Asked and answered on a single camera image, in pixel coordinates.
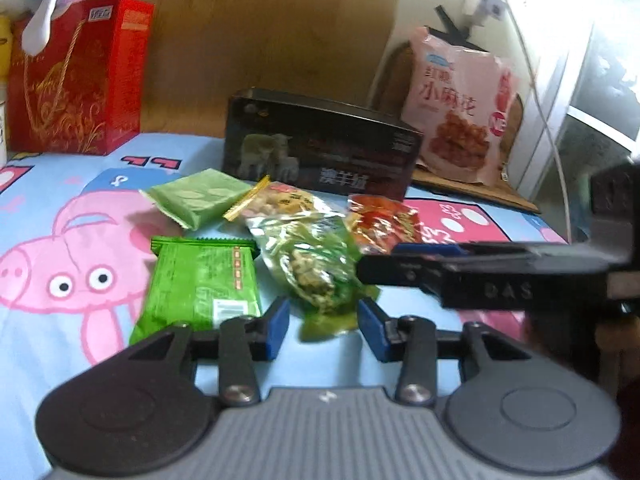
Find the red spicy snack packet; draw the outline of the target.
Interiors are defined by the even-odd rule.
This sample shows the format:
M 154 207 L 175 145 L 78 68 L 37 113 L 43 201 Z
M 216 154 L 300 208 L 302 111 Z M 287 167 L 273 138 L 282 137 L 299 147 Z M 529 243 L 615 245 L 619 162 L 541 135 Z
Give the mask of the red spicy snack packet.
M 422 222 L 416 209 L 377 195 L 348 198 L 346 226 L 360 250 L 389 254 L 398 244 L 421 244 Z

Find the green bean snack packet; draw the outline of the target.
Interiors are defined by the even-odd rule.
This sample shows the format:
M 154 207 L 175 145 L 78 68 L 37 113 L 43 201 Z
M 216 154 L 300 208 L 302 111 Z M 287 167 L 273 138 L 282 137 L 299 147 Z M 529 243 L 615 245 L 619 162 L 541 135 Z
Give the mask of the green bean snack packet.
M 303 311 L 299 339 L 328 340 L 356 330 L 358 301 L 380 290 L 356 277 L 361 252 L 335 211 L 255 217 L 246 225 L 272 277 Z

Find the yellow peanut snack packet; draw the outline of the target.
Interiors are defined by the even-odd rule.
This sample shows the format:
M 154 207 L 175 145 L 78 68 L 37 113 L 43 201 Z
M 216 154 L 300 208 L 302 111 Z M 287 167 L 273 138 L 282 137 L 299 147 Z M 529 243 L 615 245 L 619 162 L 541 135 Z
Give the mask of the yellow peanut snack packet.
M 263 177 L 244 196 L 235 202 L 222 218 L 229 222 L 245 222 L 256 217 L 300 214 L 301 212 L 331 212 L 332 207 L 324 200 L 296 186 L 272 182 Z

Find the bright green snack packet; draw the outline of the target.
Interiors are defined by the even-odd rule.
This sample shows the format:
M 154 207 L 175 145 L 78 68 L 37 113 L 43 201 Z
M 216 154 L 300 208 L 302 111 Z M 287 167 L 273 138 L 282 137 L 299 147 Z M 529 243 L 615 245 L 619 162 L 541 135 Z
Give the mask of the bright green snack packet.
M 254 240 L 156 236 L 151 250 L 156 263 L 130 344 L 176 323 L 213 330 L 229 318 L 262 314 Z

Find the dark snack box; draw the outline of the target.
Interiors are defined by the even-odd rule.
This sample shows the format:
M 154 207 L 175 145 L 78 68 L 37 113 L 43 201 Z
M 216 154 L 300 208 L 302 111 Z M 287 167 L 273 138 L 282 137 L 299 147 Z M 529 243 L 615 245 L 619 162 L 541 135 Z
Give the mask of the dark snack box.
M 423 138 L 360 106 L 250 88 L 228 102 L 222 170 L 306 190 L 402 200 Z

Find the light green snack packet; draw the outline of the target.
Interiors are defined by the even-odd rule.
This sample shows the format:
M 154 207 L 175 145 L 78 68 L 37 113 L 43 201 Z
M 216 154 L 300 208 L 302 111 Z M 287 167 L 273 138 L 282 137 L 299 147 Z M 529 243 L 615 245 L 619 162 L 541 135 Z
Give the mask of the light green snack packet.
M 197 231 L 220 219 L 251 189 L 235 177 L 206 169 L 140 193 L 183 229 Z

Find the pink snack bag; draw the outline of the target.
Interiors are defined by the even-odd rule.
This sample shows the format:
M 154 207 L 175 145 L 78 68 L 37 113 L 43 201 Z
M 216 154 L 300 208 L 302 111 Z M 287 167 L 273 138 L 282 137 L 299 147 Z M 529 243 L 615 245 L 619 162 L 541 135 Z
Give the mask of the pink snack bag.
M 401 120 L 422 134 L 420 158 L 472 169 L 489 183 L 518 86 L 511 64 L 454 46 L 426 27 L 414 31 L 410 46 L 414 65 Z

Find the wooden headboard panel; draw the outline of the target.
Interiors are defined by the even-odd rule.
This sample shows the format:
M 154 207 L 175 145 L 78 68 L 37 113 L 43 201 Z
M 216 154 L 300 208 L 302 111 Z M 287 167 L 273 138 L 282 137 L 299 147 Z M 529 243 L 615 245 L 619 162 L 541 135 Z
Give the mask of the wooden headboard panel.
M 362 105 L 397 0 L 145 0 L 145 132 L 224 133 L 228 99 L 264 88 Z

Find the red gift bag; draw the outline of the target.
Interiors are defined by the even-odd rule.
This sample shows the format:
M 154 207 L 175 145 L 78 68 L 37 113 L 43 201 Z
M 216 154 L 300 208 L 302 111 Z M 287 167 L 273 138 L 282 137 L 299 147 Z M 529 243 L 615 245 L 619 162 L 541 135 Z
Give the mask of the red gift bag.
M 107 155 L 136 136 L 153 13 L 143 0 L 75 3 L 37 56 L 22 49 L 26 21 L 14 23 L 10 150 Z

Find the white mug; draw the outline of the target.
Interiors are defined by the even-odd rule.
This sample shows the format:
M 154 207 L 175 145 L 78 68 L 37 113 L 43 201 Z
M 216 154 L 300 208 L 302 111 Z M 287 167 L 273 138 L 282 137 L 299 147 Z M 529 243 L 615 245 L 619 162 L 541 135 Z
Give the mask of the white mug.
M 6 83 L 0 82 L 0 167 L 8 161 L 8 141 L 6 140 Z

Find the yellow duck plush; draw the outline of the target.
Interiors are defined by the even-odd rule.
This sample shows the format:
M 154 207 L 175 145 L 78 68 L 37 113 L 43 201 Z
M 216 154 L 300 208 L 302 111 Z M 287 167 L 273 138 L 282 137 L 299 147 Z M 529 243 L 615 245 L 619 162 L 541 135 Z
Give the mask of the yellow duck plush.
M 0 81 L 2 84 L 6 82 L 9 75 L 12 44 L 11 20 L 6 15 L 0 15 Z

